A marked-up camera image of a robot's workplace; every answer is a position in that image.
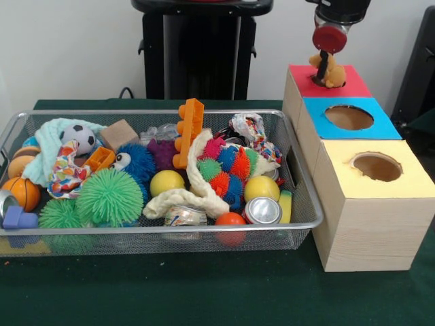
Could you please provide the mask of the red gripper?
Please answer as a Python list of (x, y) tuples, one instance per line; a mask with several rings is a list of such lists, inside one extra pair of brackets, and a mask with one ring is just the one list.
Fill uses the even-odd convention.
[(340, 52), (347, 43), (347, 30), (342, 26), (333, 24), (318, 25), (313, 33), (313, 45), (322, 50), (316, 54), (313, 64), (316, 66), (317, 73), (313, 76), (313, 81), (318, 86), (325, 86), (325, 77), (328, 72), (329, 54)]

